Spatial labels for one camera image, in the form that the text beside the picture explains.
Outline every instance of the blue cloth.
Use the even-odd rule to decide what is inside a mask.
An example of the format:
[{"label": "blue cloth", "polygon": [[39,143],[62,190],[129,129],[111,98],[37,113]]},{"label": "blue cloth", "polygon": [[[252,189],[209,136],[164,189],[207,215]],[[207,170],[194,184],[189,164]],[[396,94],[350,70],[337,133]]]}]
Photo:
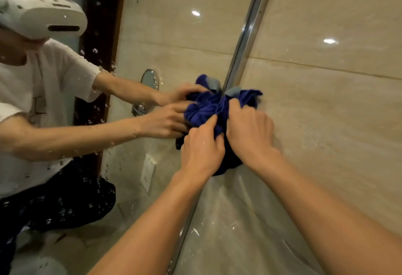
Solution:
[{"label": "blue cloth", "polygon": [[[240,101],[240,106],[248,105],[257,108],[257,96],[263,93],[259,90],[238,90],[233,95],[224,95],[222,98],[221,88],[210,88],[210,84],[215,84],[219,81],[215,79],[208,78],[207,75],[200,75],[196,84],[202,85],[208,88],[209,92],[203,93],[191,93],[187,96],[187,100],[195,101],[196,104],[191,104],[188,106],[184,112],[185,119],[190,122],[191,127],[199,127],[204,124],[211,116],[214,114],[218,115],[218,121],[214,129],[214,137],[216,138],[221,133],[224,133],[225,137],[225,156],[222,161],[221,166],[214,176],[222,175],[226,170],[230,168],[236,168],[242,164],[242,161],[234,154],[232,148],[229,145],[228,139],[226,137],[226,123],[229,118],[229,100],[232,98],[237,98]],[[176,140],[176,148],[181,149],[184,143],[184,137]]]}]

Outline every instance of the white t-shirt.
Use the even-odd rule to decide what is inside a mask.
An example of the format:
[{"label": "white t-shirt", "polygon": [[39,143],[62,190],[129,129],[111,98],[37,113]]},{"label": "white t-shirt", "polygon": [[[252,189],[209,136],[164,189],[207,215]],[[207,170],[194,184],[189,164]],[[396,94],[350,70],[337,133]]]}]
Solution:
[{"label": "white t-shirt", "polygon": [[[24,66],[0,63],[0,128],[3,120],[18,113],[39,128],[66,126],[62,93],[94,101],[100,94],[92,89],[99,72],[97,66],[52,39],[39,52],[28,52]],[[0,152],[0,198],[45,183],[69,161],[27,162]]]}]

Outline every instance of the black pants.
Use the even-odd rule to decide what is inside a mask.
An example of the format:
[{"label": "black pants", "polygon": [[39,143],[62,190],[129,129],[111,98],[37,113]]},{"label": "black pants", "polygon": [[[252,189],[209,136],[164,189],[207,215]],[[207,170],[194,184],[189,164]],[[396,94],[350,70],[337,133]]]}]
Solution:
[{"label": "black pants", "polygon": [[76,228],[97,221],[116,202],[116,188],[86,174],[80,159],[71,161],[45,184],[0,200],[0,275],[10,272],[16,237],[32,230]]}]

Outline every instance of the bright light spot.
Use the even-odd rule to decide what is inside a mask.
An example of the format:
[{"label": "bright light spot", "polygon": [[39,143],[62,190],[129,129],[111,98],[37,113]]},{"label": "bright light spot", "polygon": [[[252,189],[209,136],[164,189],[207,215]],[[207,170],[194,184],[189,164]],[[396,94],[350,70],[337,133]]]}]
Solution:
[{"label": "bright light spot", "polygon": [[324,43],[326,44],[338,44],[338,41],[333,38],[326,38],[324,39]]}]

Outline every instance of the electrical socket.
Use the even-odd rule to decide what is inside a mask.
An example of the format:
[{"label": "electrical socket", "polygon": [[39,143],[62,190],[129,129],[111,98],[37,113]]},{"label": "electrical socket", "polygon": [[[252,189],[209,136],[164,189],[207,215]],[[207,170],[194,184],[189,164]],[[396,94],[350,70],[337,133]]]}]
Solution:
[{"label": "electrical socket", "polygon": [[146,154],[144,159],[144,166],[142,168],[141,183],[147,193],[149,193],[155,169],[155,160],[149,154]]}]

